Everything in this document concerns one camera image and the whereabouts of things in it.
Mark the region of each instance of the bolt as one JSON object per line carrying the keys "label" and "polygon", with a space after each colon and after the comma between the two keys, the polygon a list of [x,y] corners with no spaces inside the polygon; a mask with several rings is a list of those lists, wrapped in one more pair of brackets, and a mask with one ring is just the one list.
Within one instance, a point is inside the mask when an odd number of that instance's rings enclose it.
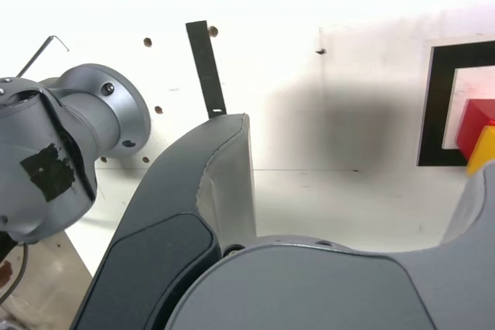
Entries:
{"label": "bolt", "polygon": [[104,96],[109,96],[114,92],[115,92],[115,85],[112,83],[105,83],[101,87],[101,94],[103,94]]}
{"label": "bolt", "polygon": [[105,84],[105,90],[108,93],[114,93],[114,90],[115,90],[114,84],[112,84],[112,83],[106,83]]}

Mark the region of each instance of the black metal strip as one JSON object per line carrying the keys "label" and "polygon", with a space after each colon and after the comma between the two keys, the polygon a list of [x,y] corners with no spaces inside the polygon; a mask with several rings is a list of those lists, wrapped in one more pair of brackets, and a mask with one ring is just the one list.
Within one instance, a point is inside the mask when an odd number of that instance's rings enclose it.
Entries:
{"label": "black metal strip", "polygon": [[191,50],[193,51],[194,63],[196,64],[196,70],[200,78],[204,103],[208,110],[208,117],[211,119],[225,115],[227,109],[220,85],[220,78],[218,77],[217,64],[215,63],[215,55],[211,46],[207,22],[186,23],[186,28]]}
{"label": "black metal strip", "polygon": [[495,41],[436,46],[432,50],[419,166],[464,166],[460,150],[442,148],[456,69],[495,65]]}

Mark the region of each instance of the cable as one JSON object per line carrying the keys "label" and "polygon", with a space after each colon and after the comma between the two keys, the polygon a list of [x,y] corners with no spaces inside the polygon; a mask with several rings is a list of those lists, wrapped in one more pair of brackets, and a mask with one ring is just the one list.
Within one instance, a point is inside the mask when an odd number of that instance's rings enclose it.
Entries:
{"label": "cable", "polygon": [[26,266],[28,265],[28,244],[24,243],[22,247],[24,250],[24,256],[22,257],[21,269],[19,270],[19,274],[15,278],[14,282],[12,282],[12,285],[10,285],[7,291],[0,297],[0,305],[4,303],[5,299],[7,299],[10,294],[12,294],[17,285],[19,285],[19,282],[21,282],[22,278],[24,277],[24,273],[26,272]]}

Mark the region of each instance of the screw hole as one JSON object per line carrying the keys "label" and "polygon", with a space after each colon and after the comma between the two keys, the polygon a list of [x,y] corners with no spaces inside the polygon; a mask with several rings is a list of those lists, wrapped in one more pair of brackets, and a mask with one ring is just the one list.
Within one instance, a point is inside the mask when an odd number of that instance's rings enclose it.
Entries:
{"label": "screw hole", "polygon": [[245,247],[243,247],[242,245],[239,245],[238,243],[230,245],[230,246],[225,248],[224,257],[228,257],[229,255],[234,254],[234,253],[238,252],[239,250],[243,250],[243,249],[245,249]]}
{"label": "screw hole", "polygon": [[325,245],[326,247],[333,247],[333,244],[331,242],[325,240],[317,241],[316,244]]}
{"label": "screw hole", "polygon": [[127,139],[127,140],[125,140],[125,141],[122,142],[122,145],[124,147],[131,148],[131,147],[136,146],[136,142]]}
{"label": "screw hole", "polygon": [[115,85],[112,83],[105,83],[101,87],[101,94],[103,94],[104,96],[109,96],[114,92],[115,92]]}
{"label": "screw hole", "polygon": [[215,26],[210,26],[208,28],[208,33],[212,38],[216,38],[218,35],[218,29]]}

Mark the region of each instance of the white wall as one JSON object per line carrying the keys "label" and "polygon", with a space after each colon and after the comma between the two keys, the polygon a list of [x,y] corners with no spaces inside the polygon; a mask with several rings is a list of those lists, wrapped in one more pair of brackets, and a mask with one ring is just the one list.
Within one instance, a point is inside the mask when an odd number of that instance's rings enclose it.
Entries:
{"label": "white wall", "polygon": [[142,157],[207,119],[184,26],[201,19],[220,31],[212,43],[228,112],[251,116],[259,234],[365,250],[428,247],[443,234],[465,176],[415,166],[429,51],[492,39],[493,0],[0,2],[0,75],[17,74],[55,34],[70,52],[53,42],[27,78],[106,64],[151,111],[149,143],[97,163],[97,202],[67,231],[91,272],[149,167]]}

